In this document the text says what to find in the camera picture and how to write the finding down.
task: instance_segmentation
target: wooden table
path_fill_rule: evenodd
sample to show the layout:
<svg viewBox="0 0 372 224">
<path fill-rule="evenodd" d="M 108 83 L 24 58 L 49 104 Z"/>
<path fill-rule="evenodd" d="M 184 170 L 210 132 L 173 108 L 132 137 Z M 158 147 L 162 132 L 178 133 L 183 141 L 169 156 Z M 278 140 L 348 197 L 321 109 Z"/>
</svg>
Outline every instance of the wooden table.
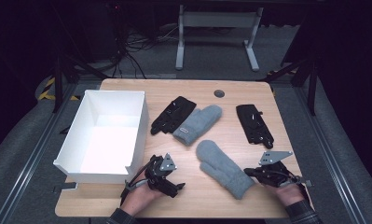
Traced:
<svg viewBox="0 0 372 224">
<path fill-rule="evenodd" d="M 235 200 L 218 182 L 200 170 L 196 147 L 210 139 L 242 169 L 259 166 L 265 147 L 249 144 L 236 114 L 237 105 L 253 104 L 263 112 L 262 118 L 274 137 L 274 150 L 292 151 L 274 96 L 264 82 L 204 81 L 204 80 L 146 80 L 106 79 L 101 90 L 145 91 L 149 126 L 177 96 L 184 96 L 197 108 L 219 105 L 223 115 L 212 129 L 190 147 L 175 140 L 170 133 L 148 134 L 145 144 L 146 164 L 153 154 L 164 156 L 169 152 L 177 170 L 168 176 L 173 184 L 185 182 L 175 198 L 163 197 L 151 204 L 138 217 L 214 217 L 266 218 L 287 217 L 280 202 L 256 182 L 242 200 Z M 214 91 L 225 96 L 218 98 Z M 301 175 L 295 155 L 282 161 L 288 170 Z M 60 217 L 109 217 L 119 207 L 119 195 L 124 185 L 78 184 L 77 189 L 64 190 L 56 206 Z"/>
</svg>

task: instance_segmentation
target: fuzzy gray mitten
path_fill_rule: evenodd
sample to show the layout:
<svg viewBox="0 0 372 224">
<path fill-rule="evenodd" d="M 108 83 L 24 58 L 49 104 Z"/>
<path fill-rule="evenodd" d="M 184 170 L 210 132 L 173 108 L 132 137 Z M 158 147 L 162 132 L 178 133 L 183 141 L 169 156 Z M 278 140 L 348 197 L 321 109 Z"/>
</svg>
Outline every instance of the fuzzy gray mitten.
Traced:
<svg viewBox="0 0 372 224">
<path fill-rule="evenodd" d="M 220 119 L 222 109 L 218 105 L 209 105 L 204 109 L 195 109 L 189 117 L 173 132 L 173 136 L 186 146 L 204 135 Z"/>
<path fill-rule="evenodd" d="M 255 182 L 215 142 L 203 140 L 197 146 L 200 169 L 226 188 L 236 199 Z"/>
</svg>

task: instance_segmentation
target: black sleeve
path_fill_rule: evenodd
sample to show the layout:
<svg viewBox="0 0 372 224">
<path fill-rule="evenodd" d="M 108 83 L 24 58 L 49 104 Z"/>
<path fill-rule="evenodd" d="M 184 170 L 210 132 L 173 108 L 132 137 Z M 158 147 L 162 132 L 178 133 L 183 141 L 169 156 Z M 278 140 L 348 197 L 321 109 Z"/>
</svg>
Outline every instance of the black sleeve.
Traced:
<svg viewBox="0 0 372 224">
<path fill-rule="evenodd" d="M 138 221 L 128 213 L 117 208 L 116 211 L 106 221 L 107 224 L 139 224 Z"/>
<path fill-rule="evenodd" d="M 322 224 L 319 216 L 310 206 L 310 204 L 303 200 L 298 203 L 293 203 L 285 208 L 292 223 L 296 224 Z"/>
</svg>

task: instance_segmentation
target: human hand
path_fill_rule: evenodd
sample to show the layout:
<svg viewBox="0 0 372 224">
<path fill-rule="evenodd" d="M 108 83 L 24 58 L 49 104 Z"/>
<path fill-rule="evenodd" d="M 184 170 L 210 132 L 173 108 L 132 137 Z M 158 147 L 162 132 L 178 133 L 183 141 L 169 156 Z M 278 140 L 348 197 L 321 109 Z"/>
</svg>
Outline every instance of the human hand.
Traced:
<svg viewBox="0 0 372 224">
<path fill-rule="evenodd" d="M 264 185 L 264 187 L 272 194 L 276 195 L 285 207 L 305 200 L 301 189 L 297 184 L 289 184 L 279 188 L 275 188 L 270 185 Z"/>
<path fill-rule="evenodd" d="M 143 178 L 145 178 L 145 172 L 142 172 L 136 178 L 135 183 Z M 134 217 L 136 214 L 150 205 L 154 200 L 163 195 L 164 194 L 160 191 L 150 189 L 148 184 L 145 183 L 128 193 L 128 196 L 125 198 L 124 203 L 120 206 L 120 209 Z"/>
</svg>

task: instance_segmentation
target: white box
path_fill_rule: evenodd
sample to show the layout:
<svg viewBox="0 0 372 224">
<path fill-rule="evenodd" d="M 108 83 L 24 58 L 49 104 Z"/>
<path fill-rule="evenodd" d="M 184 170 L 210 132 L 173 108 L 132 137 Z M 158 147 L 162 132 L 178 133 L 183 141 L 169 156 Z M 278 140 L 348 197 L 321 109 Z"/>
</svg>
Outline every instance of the white box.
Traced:
<svg viewBox="0 0 372 224">
<path fill-rule="evenodd" d="M 54 165 L 77 183 L 124 184 L 142 166 L 144 91 L 85 91 Z"/>
</svg>

